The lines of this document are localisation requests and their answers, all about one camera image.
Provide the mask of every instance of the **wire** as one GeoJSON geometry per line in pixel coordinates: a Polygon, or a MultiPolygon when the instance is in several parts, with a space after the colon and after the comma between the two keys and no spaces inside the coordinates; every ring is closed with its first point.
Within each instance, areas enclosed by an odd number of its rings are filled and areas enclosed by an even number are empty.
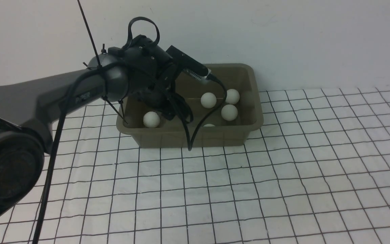
{"type": "Polygon", "coordinates": [[[112,63],[112,64],[106,65],[100,69],[93,69],[93,70],[90,70],[88,72],[85,72],[84,74],[80,75],[75,80],[75,82],[73,83],[73,85],[71,85],[71,87],[69,88],[69,90],[67,92],[66,100],[65,100],[65,103],[61,109],[57,130],[55,132],[54,143],[52,144],[52,149],[51,149],[50,158],[49,158],[48,172],[46,174],[45,185],[43,187],[42,199],[40,200],[41,206],[40,206],[39,216],[37,217],[36,230],[34,232],[34,237],[32,239],[33,244],[37,244],[39,242],[40,232],[42,230],[43,221],[45,218],[46,207],[48,204],[49,191],[51,188],[52,175],[53,175],[53,171],[54,171],[58,145],[59,145],[59,141],[60,141],[61,134],[62,134],[62,128],[64,126],[65,117],[67,115],[68,108],[70,106],[70,102],[72,101],[72,99],[74,97],[74,93],[76,91],[76,88],[85,79],[88,79],[91,76],[101,75],[102,72],[108,71],[111,68],[114,68],[118,65],[120,65],[120,64],[119,63],[112,63]]]}
{"type": "MultiPolygon", "coordinates": [[[[122,114],[120,114],[120,113],[118,112],[118,110],[114,107],[114,105],[109,101],[109,99],[108,99],[107,96],[102,97],[102,99],[105,100],[105,101],[113,108],[113,110],[115,111],[115,113],[117,113],[118,116],[121,117],[121,119],[122,119],[125,123],[127,123],[126,119],[124,118],[124,111],[123,111],[122,114]]],[[[122,101],[122,100],[119,100],[118,103],[119,103],[120,106],[121,106],[121,110],[123,110],[123,106],[122,106],[123,101],[122,101]]]]}
{"type": "Polygon", "coordinates": [[[79,5],[79,9],[81,10],[82,18],[84,19],[85,27],[87,28],[88,35],[90,36],[91,44],[93,45],[94,54],[96,55],[98,67],[102,67],[102,65],[100,65],[99,54],[97,53],[96,45],[94,45],[94,40],[93,40],[93,36],[91,35],[90,27],[88,27],[87,18],[85,18],[84,10],[82,9],[81,2],[79,0],[78,0],[78,5],[79,5]]]}
{"type": "Polygon", "coordinates": [[[173,95],[173,98],[179,103],[181,104],[181,106],[179,107],[180,109],[185,109],[186,111],[189,112],[189,121],[186,121],[187,124],[189,123],[192,123],[194,121],[194,115],[192,113],[192,109],[191,107],[189,107],[189,104],[185,101],[185,99],[180,96],[179,94],[177,93],[171,93],[171,95],[173,95]]]}
{"type": "Polygon", "coordinates": [[[175,99],[170,95],[170,93],[161,84],[158,84],[156,82],[156,78],[154,78],[151,74],[148,74],[142,68],[136,67],[136,66],[134,66],[134,65],[132,65],[130,63],[125,62],[124,60],[119,60],[118,63],[120,63],[121,65],[124,65],[124,66],[126,66],[128,68],[135,69],[135,70],[141,72],[143,75],[147,76],[148,80],[150,82],[152,82],[153,85],[158,87],[159,90],[162,92],[162,94],[164,94],[164,96],[167,97],[167,99],[169,100],[169,103],[171,104],[171,106],[174,109],[177,117],[180,119],[180,121],[181,121],[181,123],[183,125],[183,128],[185,130],[185,135],[186,135],[186,142],[188,144],[188,148],[190,147],[190,150],[191,150],[192,149],[191,139],[190,139],[191,136],[190,136],[189,129],[188,129],[188,126],[187,126],[187,123],[186,123],[186,118],[184,118],[183,114],[181,114],[181,111],[178,108],[178,105],[175,102],[175,99]]]}
{"type": "Polygon", "coordinates": [[[218,83],[222,89],[223,89],[223,100],[221,103],[219,103],[218,105],[216,105],[210,112],[208,112],[204,118],[201,119],[201,121],[198,123],[198,125],[196,126],[195,128],[195,131],[194,133],[192,134],[192,138],[191,138],[191,148],[192,149],[192,146],[193,146],[193,143],[195,141],[195,136],[196,134],[198,133],[198,130],[201,128],[201,125],[204,123],[204,121],[210,116],[212,115],[216,110],[218,110],[224,103],[225,103],[225,100],[226,100],[226,87],[225,85],[223,85],[223,83],[221,82],[221,80],[219,80],[216,76],[212,75],[212,74],[209,74],[207,76],[207,79],[210,79],[216,83],[218,83]]]}

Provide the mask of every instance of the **ball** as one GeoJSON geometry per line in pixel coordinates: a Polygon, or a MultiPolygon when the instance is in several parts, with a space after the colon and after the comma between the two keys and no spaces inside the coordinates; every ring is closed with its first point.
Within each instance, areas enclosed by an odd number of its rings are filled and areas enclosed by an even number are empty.
{"type": "Polygon", "coordinates": [[[143,122],[148,128],[156,128],[160,123],[160,118],[157,113],[150,111],[144,115],[143,122]]]}
{"type": "Polygon", "coordinates": [[[201,105],[205,108],[212,108],[216,105],[216,96],[213,93],[204,93],[201,97],[201,105]]]}
{"type": "Polygon", "coordinates": [[[226,91],[226,100],[228,104],[236,104],[240,100],[240,94],[236,89],[229,89],[226,91]]]}
{"type": "Polygon", "coordinates": [[[237,108],[232,104],[227,104],[223,106],[221,110],[221,116],[226,121],[233,121],[237,118],[237,108]]]}

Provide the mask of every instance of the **black antenna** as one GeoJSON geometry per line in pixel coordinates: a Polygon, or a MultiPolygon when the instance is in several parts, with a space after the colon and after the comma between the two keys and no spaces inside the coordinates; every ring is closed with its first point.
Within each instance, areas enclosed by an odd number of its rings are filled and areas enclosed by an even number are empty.
{"type": "Polygon", "coordinates": [[[97,54],[96,45],[94,45],[93,36],[91,35],[90,27],[88,27],[87,19],[85,18],[84,10],[82,9],[81,2],[79,0],[78,0],[78,4],[79,4],[79,9],[81,10],[82,18],[84,18],[85,27],[87,28],[88,35],[90,36],[91,44],[93,45],[94,54],[96,55],[96,59],[97,59],[97,66],[101,68],[102,65],[100,65],[99,54],[97,54]]]}

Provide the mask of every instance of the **plastic tub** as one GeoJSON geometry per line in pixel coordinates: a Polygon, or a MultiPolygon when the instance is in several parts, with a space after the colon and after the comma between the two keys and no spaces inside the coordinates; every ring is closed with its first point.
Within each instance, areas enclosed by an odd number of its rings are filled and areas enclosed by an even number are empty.
{"type": "MultiPolygon", "coordinates": [[[[239,91],[240,101],[235,105],[238,116],[234,121],[226,121],[221,117],[221,110],[218,109],[204,122],[215,126],[201,127],[193,147],[243,145],[249,133],[263,125],[263,112],[254,71],[248,65],[240,63],[206,66],[227,89],[234,88],[239,91]]],[[[176,80],[176,91],[186,99],[194,114],[194,121],[188,125],[191,135],[198,122],[210,110],[201,106],[201,96],[206,92],[214,93],[218,98],[217,102],[221,102],[223,97],[223,90],[218,84],[209,82],[203,85],[186,74],[181,74],[176,80]]],[[[146,128],[143,124],[143,116],[152,109],[132,97],[124,100],[123,108],[128,124],[124,125],[122,119],[118,117],[117,129],[123,134],[131,135],[141,148],[187,147],[184,129],[177,116],[171,121],[161,117],[157,128],[146,128]]]]}

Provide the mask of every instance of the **grid line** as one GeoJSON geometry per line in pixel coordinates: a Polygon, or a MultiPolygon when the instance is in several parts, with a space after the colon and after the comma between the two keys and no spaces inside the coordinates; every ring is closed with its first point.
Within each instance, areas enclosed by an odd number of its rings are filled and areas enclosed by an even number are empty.
{"type": "MultiPolygon", "coordinates": [[[[390,87],[259,95],[244,145],[191,152],[137,147],[104,102],[70,114],[40,240],[390,243],[390,87]]],[[[42,187],[0,219],[0,243],[31,240],[42,187]]]]}

